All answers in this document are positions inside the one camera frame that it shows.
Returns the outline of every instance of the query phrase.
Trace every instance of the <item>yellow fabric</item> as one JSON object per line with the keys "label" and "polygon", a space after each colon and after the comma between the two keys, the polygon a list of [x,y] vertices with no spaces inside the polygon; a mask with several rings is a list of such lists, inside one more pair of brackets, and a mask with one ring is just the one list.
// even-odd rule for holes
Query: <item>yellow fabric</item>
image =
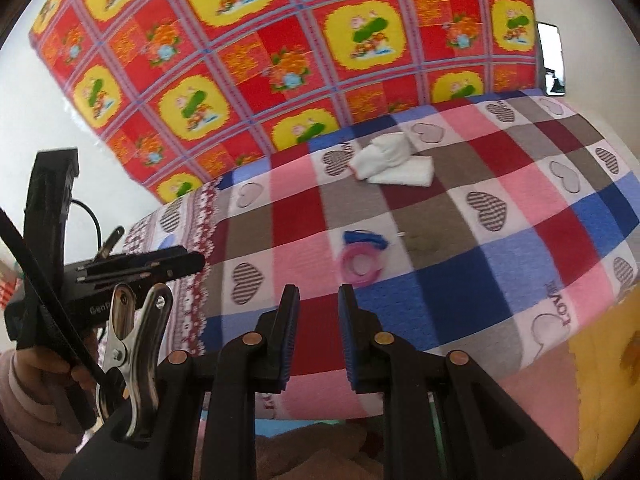
{"label": "yellow fabric", "polygon": [[640,420],[640,382],[620,359],[640,330],[640,287],[599,322],[569,341],[580,395],[580,446],[574,462],[586,480],[597,478],[622,450]]}

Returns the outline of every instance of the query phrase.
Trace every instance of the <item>metal clip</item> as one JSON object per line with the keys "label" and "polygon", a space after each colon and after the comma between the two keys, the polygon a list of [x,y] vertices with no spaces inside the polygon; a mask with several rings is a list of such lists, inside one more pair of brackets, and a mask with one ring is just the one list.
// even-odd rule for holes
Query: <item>metal clip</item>
{"label": "metal clip", "polygon": [[129,391],[131,422],[124,439],[149,436],[158,410],[156,366],[162,335],[174,303],[171,290],[164,283],[149,289],[135,320],[136,296],[128,285],[116,285],[111,300],[111,316],[102,368],[108,376],[122,375],[121,389],[111,398],[100,386],[96,388],[96,405],[104,422],[124,402],[124,386]]}

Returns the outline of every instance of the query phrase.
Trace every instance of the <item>folded white fabric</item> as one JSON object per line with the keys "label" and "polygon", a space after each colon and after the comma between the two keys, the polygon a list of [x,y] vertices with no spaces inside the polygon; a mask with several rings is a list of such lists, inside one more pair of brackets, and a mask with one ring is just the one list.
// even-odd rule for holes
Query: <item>folded white fabric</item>
{"label": "folded white fabric", "polygon": [[402,132],[384,134],[356,153],[349,167],[359,180],[364,180],[388,168],[399,166],[411,156],[412,147]]}
{"label": "folded white fabric", "polygon": [[414,155],[394,168],[388,168],[370,176],[370,184],[396,184],[400,186],[429,187],[433,182],[433,159],[430,156]]}

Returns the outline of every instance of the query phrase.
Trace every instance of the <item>human hand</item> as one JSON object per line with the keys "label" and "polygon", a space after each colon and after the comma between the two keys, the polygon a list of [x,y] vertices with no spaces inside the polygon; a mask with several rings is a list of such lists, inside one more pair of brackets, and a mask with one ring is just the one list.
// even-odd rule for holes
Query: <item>human hand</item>
{"label": "human hand", "polygon": [[[84,345],[94,359],[98,356],[98,339],[94,331],[84,338]],[[51,399],[44,382],[42,373],[59,374],[62,382],[72,384],[74,381],[88,392],[95,391],[95,381],[89,370],[83,366],[71,367],[53,350],[43,346],[34,346],[17,350],[14,359],[15,373],[27,393],[41,404],[50,404]]]}

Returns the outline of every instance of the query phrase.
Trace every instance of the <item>checkered tablecloth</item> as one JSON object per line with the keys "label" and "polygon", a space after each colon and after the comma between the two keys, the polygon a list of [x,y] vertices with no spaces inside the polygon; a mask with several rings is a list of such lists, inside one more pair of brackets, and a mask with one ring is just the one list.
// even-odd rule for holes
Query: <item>checkered tablecloth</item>
{"label": "checkered tablecloth", "polygon": [[[402,130],[432,156],[429,188],[356,181],[350,156]],[[128,250],[183,244],[206,270],[174,283],[164,351],[219,349],[286,283],[302,311],[292,378],[262,416],[379,413],[350,392],[337,318],[345,230],[383,235],[360,306],[420,350],[468,351],[492,376],[529,365],[614,305],[638,273],[640,183],[580,115],[538,91],[417,107],[225,174],[135,225]]]}
{"label": "checkered tablecloth", "polygon": [[310,136],[536,80],[533,0],[46,0],[30,40],[163,203]]}

